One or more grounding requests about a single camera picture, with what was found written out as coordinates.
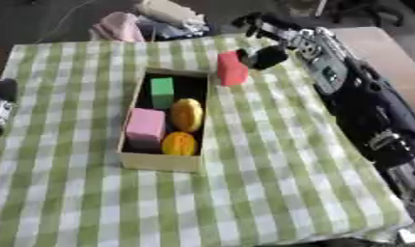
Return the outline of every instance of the cable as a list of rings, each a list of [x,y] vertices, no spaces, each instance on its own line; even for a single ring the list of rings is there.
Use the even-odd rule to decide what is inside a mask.
[[[59,30],[62,23],[64,23],[64,21],[67,20],[67,18],[70,17],[76,10],[80,9],[81,7],[83,7],[85,5],[94,3],[96,1],[99,1],[99,0],[88,0],[88,1],[83,2],[83,3],[75,6],[74,8],[72,8],[70,11],[67,12],[67,14],[64,15],[64,17],[61,20],[59,20],[59,22],[57,23],[56,27],[53,30],[46,33],[42,38],[36,40],[34,43],[40,43],[40,42],[44,41],[45,39],[47,39],[47,38],[51,37],[52,35],[54,35],[54,33],[56,33]]]

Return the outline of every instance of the green checkered tablecloth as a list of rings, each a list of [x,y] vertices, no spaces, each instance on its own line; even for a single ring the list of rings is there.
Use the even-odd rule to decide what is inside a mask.
[[[401,201],[333,124],[290,59],[210,85],[199,175],[123,169],[116,154],[145,66],[215,71],[265,40],[18,45],[19,105],[0,139],[1,246],[242,246],[388,240]]]

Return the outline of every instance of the open box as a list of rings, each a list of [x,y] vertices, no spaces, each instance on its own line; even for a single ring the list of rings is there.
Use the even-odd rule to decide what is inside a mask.
[[[134,107],[153,109],[151,97],[152,78],[173,77],[174,96],[176,102],[181,98],[195,98],[204,109],[203,124],[199,130],[191,133],[197,141],[197,150],[194,155],[169,155],[161,151],[144,151],[133,148],[125,135],[126,126],[130,118],[130,110]],[[203,138],[205,133],[205,115],[208,99],[208,74],[198,71],[146,69],[145,74],[139,78],[135,85],[132,101],[126,112],[124,125],[118,145],[118,155],[126,168],[149,169],[180,172],[198,172],[202,165]],[[171,124],[169,110],[166,111],[166,135],[178,131]]]

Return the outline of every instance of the green cube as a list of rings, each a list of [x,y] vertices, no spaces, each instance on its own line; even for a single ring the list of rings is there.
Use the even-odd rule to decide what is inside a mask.
[[[152,104],[155,109],[170,108],[174,101],[173,78],[151,80]]]

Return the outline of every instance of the foam block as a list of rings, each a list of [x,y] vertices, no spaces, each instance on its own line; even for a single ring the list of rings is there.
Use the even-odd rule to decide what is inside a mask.
[[[248,68],[238,60],[235,51],[218,54],[217,72],[222,86],[242,84],[248,77]]]
[[[134,108],[126,126],[126,137],[134,148],[159,150],[165,133],[165,113]]]
[[[155,78],[151,80],[152,105],[155,109],[167,109],[173,104],[173,78]]]

